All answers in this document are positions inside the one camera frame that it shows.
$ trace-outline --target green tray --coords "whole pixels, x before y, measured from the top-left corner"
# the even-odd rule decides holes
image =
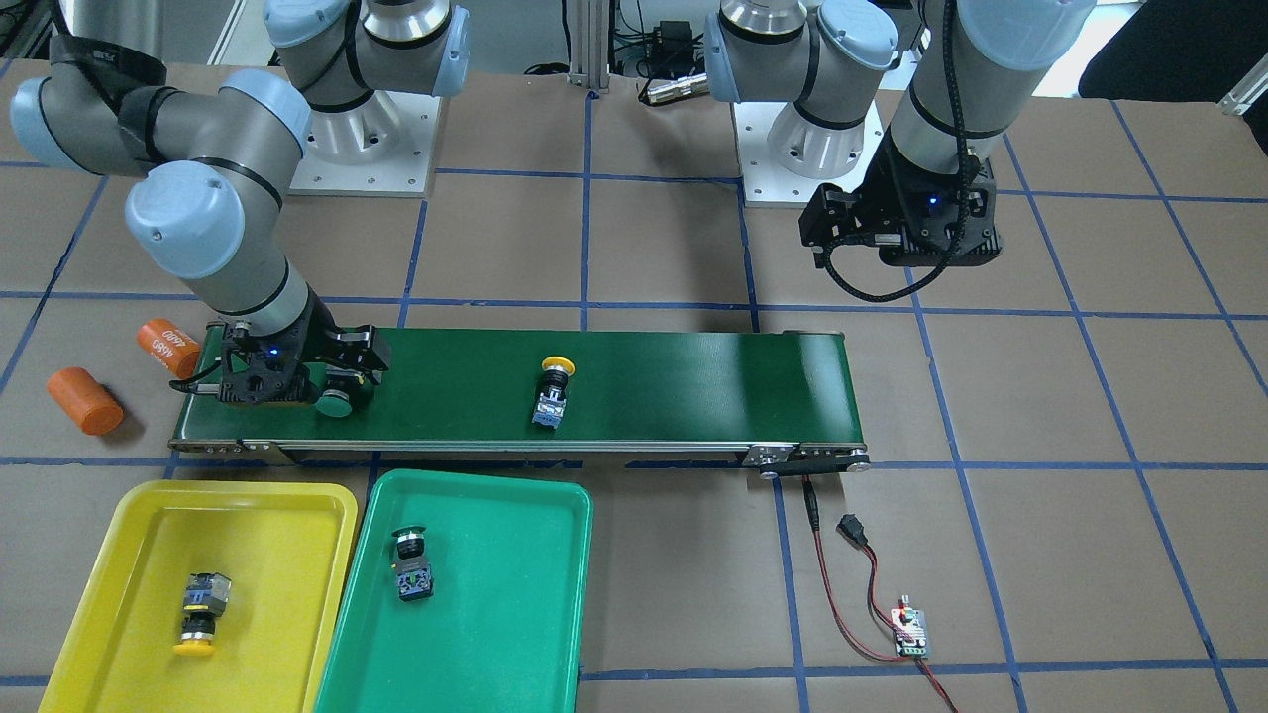
[[[317,713],[573,709],[592,505],[572,483],[393,471],[374,487]],[[392,532],[425,525],[429,599]]]
[[[181,450],[744,452],[864,448],[841,335],[383,330],[392,370],[346,419],[186,397]],[[208,334],[203,365],[219,349]],[[577,364],[558,430],[530,422],[541,359]]]

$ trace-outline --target blue tape line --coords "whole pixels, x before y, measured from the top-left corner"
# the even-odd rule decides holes
[[[1027,195],[1026,190],[1016,188],[1000,188],[995,193],[1000,195]],[[1050,198],[1099,198],[1106,200],[1161,200],[1161,195],[1144,193],[1083,193],[1078,190],[1031,190],[1030,195],[1042,195]],[[1165,195],[1167,199],[1182,203],[1268,203],[1268,198],[1234,198],[1220,195]]]
[[[1027,674],[1070,674],[1079,671],[1183,671],[1211,670],[1210,658],[1158,658],[1142,661],[1044,661],[1021,664]]]
[[[1135,138],[1131,137],[1130,133],[1129,137],[1132,138],[1132,145],[1135,146]],[[1022,171],[1021,162],[1017,159],[1017,152],[1013,150],[1013,145],[1007,136],[1004,137],[1004,147],[1008,150],[1008,155],[1013,160],[1013,167],[1017,170],[1017,178],[1021,180],[1022,188],[1030,192],[1030,183],[1026,180],[1026,174]],[[1113,389],[1110,387],[1110,379],[1106,377],[1101,356],[1097,354],[1096,344],[1092,341],[1092,332],[1088,331],[1087,321],[1082,315],[1079,315],[1078,302],[1075,301],[1074,292],[1070,289],[1070,283],[1065,277],[1065,269],[1061,266],[1061,259],[1056,255],[1056,247],[1052,244],[1052,236],[1047,231],[1047,223],[1044,221],[1044,214],[1040,212],[1038,203],[1035,200],[1035,197],[1027,195],[1027,199],[1030,200],[1031,211],[1035,213],[1035,221],[1038,225],[1040,235],[1044,236],[1044,244],[1047,246],[1047,252],[1052,259],[1052,265],[1056,268],[1058,278],[1060,278],[1061,287],[1065,289],[1065,297],[1070,302],[1070,308],[1075,312],[1074,321],[1079,326],[1079,334],[1083,336],[1083,344],[1087,346],[1088,356],[1092,359],[1092,367],[1097,372],[1097,381],[1101,382],[1101,389],[1104,392],[1106,401],[1110,405],[1110,412],[1113,415],[1115,425],[1118,428],[1118,435],[1122,438],[1123,447],[1127,449],[1127,457],[1131,459],[1136,473],[1136,481],[1140,485],[1141,494],[1149,506],[1149,513],[1154,519],[1154,527],[1158,529],[1158,535],[1163,542],[1163,549],[1167,551],[1167,558],[1172,565],[1175,581],[1179,584],[1181,592],[1184,595],[1184,603],[1188,605],[1189,615],[1192,617],[1193,624],[1197,628],[1200,638],[1202,639],[1202,644],[1206,647],[1207,656],[1211,658],[1215,676],[1220,683],[1220,690],[1224,691],[1225,703],[1227,703],[1230,713],[1236,713],[1238,704],[1232,700],[1229,681],[1225,679],[1224,670],[1220,667],[1220,655],[1215,650],[1215,644],[1211,642],[1211,636],[1206,629],[1206,623],[1202,620],[1202,614],[1197,609],[1197,601],[1193,599],[1193,592],[1188,586],[1188,580],[1184,577],[1184,571],[1181,567],[1179,558],[1175,556],[1175,548],[1172,546],[1172,538],[1167,532],[1165,523],[1163,523],[1163,514],[1158,507],[1158,502],[1154,500],[1154,492],[1149,486],[1149,481],[1145,478],[1145,469],[1140,467],[1140,458],[1136,455],[1136,447],[1131,440],[1131,434],[1127,431],[1127,422],[1122,417],[1122,411],[1118,409],[1118,401],[1115,398]]]
[[[1197,256],[1197,250],[1193,247],[1193,241],[1189,240],[1188,232],[1184,226],[1181,225],[1179,216],[1175,214],[1175,207],[1168,199],[1167,193],[1163,190],[1161,181],[1158,180],[1158,174],[1154,173],[1154,167],[1149,165],[1149,159],[1145,157],[1145,152],[1140,148],[1140,143],[1136,142],[1136,136],[1131,133],[1131,127],[1127,126],[1127,117],[1122,114],[1122,109],[1118,108],[1117,101],[1111,101],[1110,107],[1113,108],[1115,115],[1118,117],[1118,123],[1122,124],[1122,129],[1127,132],[1127,138],[1131,140],[1132,148],[1136,150],[1136,156],[1140,157],[1140,162],[1145,166],[1145,173],[1149,174],[1149,180],[1154,183],[1154,188],[1158,190],[1159,198],[1163,199],[1163,206],[1167,207],[1167,213],[1172,217],[1172,222],[1175,225],[1175,232],[1179,233],[1181,240],[1184,241],[1184,249],[1188,250],[1189,258],[1193,260],[1193,266],[1197,268],[1200,275],[1202,275],[1202,282],[1206,284],[1206,289],[1211,293],[1211,299],[1215,301],[1216,308],[1220,310],[1220,315],[1224,315],[1229,331],[1232,332],[1232,340],[1238,343],[1238,349],[1241,350],[1243,359],[1250,367],[1250,373],[1254,374],[1255,381],[1259,382],[1259,391],[1264,396],[1268,396],[1268,383],[1264,382],[1264,376],[1259,372],[1259,367],[1255,365],[1254,358],[1250,355],[1250,350],[1246,349],[1246,343],[1243,341],[1241,334],[1238,332],[1238,326],[1232,320],[1227,320],[1229,310],[1224,306],[1224,299],[1220,298],[1219,291],[1215,289],[1215,283],[1211,282],[1211,277],[1206,271],[1206,266],[1202,265],[1202,260]]]
[[[568,307],[576,310],[581,302],[571,299],[465,299],[448,297],[413,297],[410,304],[429,307]]]
[[[590,330],[590,308],[586,303],[590,301],[590,219],[595,184],[595,100],[597,99],[597,91],[586,94],[586,162],[581,198],[581,310],[578,311],[581,331]]]
[[[94,458],[85,455],[0,455],[0,466],[87,466],[94,468],[164,468],[167,458]]]
[[[1167,195],[1168,200],[1181,203],[1268,203],[1268,198],[1231,198],[1217,195]]]
[[[418,271],[418,252],[422,251],[422,232],[427,226],[427,202],[418,204],[418,219],[413,228],[413,247],[410,250],[410,273],[404,277],[404,289],[401,292],[401,311],[397,313],[397,329],[403,330],[410,316],[410,298],[413,297],[413,275]]]
[[[638,183],[713,183],[719,185],[739,185],[737,178],[718,176],[642,176],[629,174],[592,174],[595,180],[624,180]]]
[[[748,287],[748,318],[753,332],[762,331],[761,313],[757,310],[757,280],[753,277],[753,251],[748,242],[748,221],[744,219],[744,186],[735,184],[735,206],[739,212],[739,244],[744,246],[744,284]]]
[[[941,664],[936,674],[940,676],[976,676],[983,674],[1007,674],[1004,664]],[[915,666],[895,664],[889,666],[815,666],[806,669],[812,679],[881,679],[890,676],[923,676]]]
[[[47,688],[48,676],[0,676],[0,688]]]
[[[167,454],[167,466],[162,469],[162,480],[170,481],[176,476],[176,467],[180,464],[180,452],[172,450]]]
[[[767,666],[760,669],[682,669],[678,671],[658,669],[619,669],[595,671],[581,675],[583,681],[701,681],[701,680],[752,680],[752,679],[791,679],[795,674],[786,666]]]
[[[775,524],[780,532],[784,598],[787,599],[789,631],[792,634],[792,676],[796,679],[798,705],[801,713],[810,713],[810,689],[805,683],[805,655],[801,651],[801,619],[796,610],[796,584],[792,580],[792,549],[789,547],[787,516],[784,513],[784,486],[775,478],[771,488],[775,495]]]
[[[437,174],[450,174],[460,176],[511,176],[511,178],[585,178],[585,174],[574,171],[515,171],[502,169],[436,169]]]
[[[904,268],[904,270],[908,284],[914,284],[912,269]],[[942,389],[942,377],[938,373],[938,362],[933,356],[933,341],[929,339],[929,326],[924,320],[919,294],[912,296],[912,304],[915,308],[915,324],[921,330],[921,341],[924,343],[924,355],[929,360],[929,378],[933,379],[933,393],[937,397],[938,411],[942,415],[942,429],[946,431],[947,444],[951,448],[951,461],[955,464],[956,480],[960,482],[960,496],[964,499],[965,511],[969,514],[969,525],[973,528],[973,539],[978,546],[978,558],[981,559],[981,571],[987,579],[987,589],[990,592],[990,605],[995,610],[995,624],[999,627],[999,641],[1004,650],[1008,676],[1013,683],[1013,697],[1017,699],[1017,710],[1018,713],[1028,713],[1026,691],[1022,689],[1022,675],[1017,667],[1017,655],[1013,651],[1013,637],[1008,631],[1008,618],[1004,615],[1003,598],[999,595],[995,568],[990,563],[990,552],[987,549],[987,537],[981,530],[981,521],[978,519],[978,506],[973,500],[973,488],[969,487],[969,476],[964,467],[964,459],[960,455],[960,444],[956,442],[955,426],[951,424],[951,411],[947,409],[946,393]]]
[[[80,236],[84,235],[84,228],[87,227],[87,222],[93,219],[93,211],[96,209],[98,202],[101,200],[101,194],[105,193],[105,184],[109,183],[108,176],[103,176],[101,180],[96,181],[96,190],[93,192],[93,198],[87,202],[87,208],[84,209],[84,214],[80,217],[80,222],[75,226],[75,232],[71,233],[70,242],[66,244],[66,250],[62,251],[62,256],[57,259],[57,266],[53,268],[53,275],[48,278],[48,284],[44,287],[43,296],[36,304],[36,311],[30,313],[30,318],[27,320],[27,329],[22,331],[22,337],[18,339],[18,346],[14,348],[13,355],[9,356],[9,363],[4,368],[4,373],[0,373],[0,395],[4,395],[5,387],[9,386],[9,379],[13,378],[14,369],[18,368],[18,360],[22,359],[22,353],[25,351],[27,344],[30,341],[30,335],[36,332],[36,324],[39,322],[39,315],[44,311],[44,304],[48,304],[48,296],[53,292],[53,287],[57,285],[57,280],[62,277],[62,270],[66,269],[66,263],[70,261],[71,252],[75,251],[75,246],[79,245]]]
[[[344,294],[322,294],[321,298],[327,304],[398,304],[401,302],[396,297],[353,297]]]

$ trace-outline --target orange can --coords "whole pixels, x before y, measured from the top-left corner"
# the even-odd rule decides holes
[[[123,422],[123,407],[96,383],[93,374],[79,367],[67,367],[48,377],[44,387],[87,435],[108,434]]]
[[[137,331],[137,344],[176,374],[178,379],[194,376],[203,348],[180,327],[162,317],[150,320]]]

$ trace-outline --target black wire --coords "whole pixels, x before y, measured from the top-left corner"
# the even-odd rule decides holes
[[[188,379],[171,379],[170,382],[167,382],[167,386],[174,391],[179,391],[181,393],[194,393],[195,389],[193,387],[198,386],[198,382],[214,374],[219,368],[221,368],[221,359],[219,356],[217,356],[216,360],[212,362],[210,367],[207,367],[205,369],[198,372],[197,374],[189,377]]]
[[[563,18],[563,46],[568,52],[568,62],[572,62],[572,33],[568,32],[568,0],[559,0],[559,13]]]
[[[344,42],[339,46],[339,49],[336,49],[335,53],[330,56],[330,60],[327,60],[326,63],[322,66],[321,71],[317,72],[317,76],[314,76],[303,86],[297,86],[295,91],[303,94],[309,89],[317,86],[317,82],[326,79],[326,75],[328,75],[330,71],[335,69],[335,65],[339,63],[340,57],[347,55],[347,49],[356,42],[356,24],[358,24],[356,20],[360,19],[360,16],[361,16],[361,0],[356,0],[355,3],[347,6],[347,15],[345,15],[344,20]]]
[[[824,245],[824,269],[828,271],[828,275],[832,277],[832,282],[837,283],[837,287],[846,291],[852,297],[862,299],[864,302],[893,302],[924,289],[929,285],[929,283],[938,279],[938,277],[946,271],[946,269],[951,265],[951,260],[955,259],[956,251],[960,250],[960,245],[964,242],[965,223],[969,222],[969,184],[973,181],[974,170],[971,162],[969,161],[969,141],[965,138],[964,128],[964,107],[960,105],[960,85],[957,84],[955,76],[955,57],[951,48],[951,38],[955,36],[955,14],[956,0],[946,0],[946,8],[942,13],[942,67],[946,72],[947,95],[951,100],[951,118],[955,126],[956,160],[959,162],[956,181],[956,203],[959,203],[959,206],[956,209],[956,222],[951,236],[951,244],[947,245],[946,251],[942,254],[942,259],[938,260],[938,264],[932,271],[929,271],[929,274],[924,275],[915,283],[904,287],[903,289],[890,292],[888,294],[871,294],[869,292],[864,292],[841,277],[841,273],[838,273],[837,268],[832,264],[832,251],[842,245],[846,245],[847,240],[844,237]]]

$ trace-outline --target blue plastic part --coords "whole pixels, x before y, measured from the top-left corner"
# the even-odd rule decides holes
[[[898,47],[894,20],[867,0],[824,0],[819,27],[833,44],[865,67],[889,69]]]
[[[44,121],[44,109],[39,104],[39,88],[46,81],[48,77],[37,77],[18,85],[18,93],[9,103],[9,123],[13,124],[13,132],[18,134],[22,146],[41,164],[82,171],[84,167],[57,145],[53,132],[48,129],[48,122]]]
[[[456,96],[467,84],[467,67],[472,58],[472,38],[468,25],[470,13],[467,8],[454,5],[449,18],[449,37],[445,39],[445,56],[440,60],[440,72],[432,96]]]
[[[718,20],[718,13],[705,16],[705,72],[709,75],[709,94],[719,101],[739,101],[739,86],[727,53],[727,36]]]
[[[313,113],[308,108],[304,95],[299,94],[299,90],[294,86],[290,86],[289,81],[264,70],[247,69],[230,75],[230,79],[224,80],[224,84],[221,85],[221,89],[226,88],[246,94],[259,101],[261,107],[273,112],[273,115],[287,124],[287,128],[294,134],[295,142],[299,143],[301,154],[304,152],[308,145],[306,141],[308,131],[313,123]]]
[[[274,47],[294,47],[342,19],[347,5],[349,0],[268,0],[264,27]]]
[[[123,206],[128,230],[160,268],[180,279],[213,275],[242,244],[242,200],[216,169],[174,161],[150,171]]]

